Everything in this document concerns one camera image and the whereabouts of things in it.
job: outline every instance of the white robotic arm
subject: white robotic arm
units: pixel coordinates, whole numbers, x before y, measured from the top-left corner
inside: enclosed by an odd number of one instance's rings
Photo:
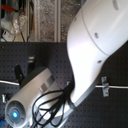
[[[106,59],[127,41],[127,15],[127,0],[88,0],[71,23],[68,32],[67,49],[75,81],[75,88],[70,98],[76,107],[95,88],[95,82]],[[48,82],[51,76],[48,69],[42,70],[12,97],[5,109],[8,123],[11,120],[13,127],[23,127],[32,117],[31,111],[34,101],[43,93],[40,89],[46,89],[46,92],[59,90],[54,80],[53,82]],[[38,103],[49,99],[50,97],[42,98],[36,105],[38,106]],[[22,111],[24,111],[24,121],[22,120],[22,123],[18,125],[14,121],[15,119],[12,121],[9,117],[10,115],[8,115],[9,105],[13,101],[18,101],[22,104]],[[72,110],[66,103],[65,118],[71,112]],[[60,115],[61,110],[56,114],[56,118]]]

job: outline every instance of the metal bracket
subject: metal bracket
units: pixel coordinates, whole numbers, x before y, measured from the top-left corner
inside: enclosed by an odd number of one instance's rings
[[[108,97],[109,96],[109,83],[107,83],[107,77],[101,77],[101,82],[103,85],[103,96]]]

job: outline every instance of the white panel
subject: white panel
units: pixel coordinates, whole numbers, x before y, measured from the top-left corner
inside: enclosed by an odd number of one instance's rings
[[[94,1],[82,8],[85,26],[99,49],[111,55],[128,39],[128,0],[100,0],[92,8]]]

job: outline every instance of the cable bundle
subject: cable bundle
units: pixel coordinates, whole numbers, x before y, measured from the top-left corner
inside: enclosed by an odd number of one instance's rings
[[[73,89],[74,89],[74,79],[72,79],[72,82],[66,88],[64,88],[63,90],[56,90],[56,91],[47,92],[47,93],[41,95],[38,99],[36,99],[36,101],[34,102],[33,107],[32,107],[32,115],[33,115],[33,121],[34,121],[33,125],[32,125],[32,128],[35,128],[36,125],[40,125],[43,128],[43,127],[45,127],[49,123],[51,123],[51,125],[53,127],[58,127],[62,123],[62,121],[63,121],[64,109],[65,109],[66,101],[68,102],[68,105],[70,106],[70,108],[72,108],[72,109],[75,108],[74,104],[71,102],[71,99],[70,99],[70,94],[71,94]],[[41,99],[42,97],[44,97],[46,95],[49,95],[49,94],[53,94],[53,93],[62,93],[62,94],[60,94],[59,96],[57,96],[57,97],[55,97],[53,99],[50,99],[48,101],[45,101],[45,102],[41,103],[38,106],[38,108],[36,109],[36,112],[34,112],[34,106],[37,103],[37,101],[39,99]],[[51,108],[49,108],[49,109],[41,108],[42,105],[46,105],[46,104],[48,104],[50,102],[53,102],[53,101],[56,101],[56,100],[58,100],[58,101]],[[54,119],[54,117],[56,116],[57,112],[60,110],[61,107],[63,107],[61,119],[60,119],[58,124],[53,124],[52,120]],[[42,115],[37,120],[36,118],[37,118],[37,115],[38,115],[39,111],[45,111],[45,113],[44,113],[44,115]],[[44,124],[40,123],[41,120],[43,119],[43,117],[47,113],[50,114],[49,119]]]

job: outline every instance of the hole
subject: hole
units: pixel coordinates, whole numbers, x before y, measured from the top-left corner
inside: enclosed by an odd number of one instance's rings
[[[1,49],[4,49],[4,45],[1,46]]]
[[[74,18],[74,21],[76,21],[76,17]]]
[[[95,33],[95,38],[99,38],[99,34],[98,33]]]
[[[113,0],[113,6],[116,10],[119,10],[119,2],[118,0]]]
[[[102,62],[101,60],[98,61],[99,64],[100,64],[101,62]]]

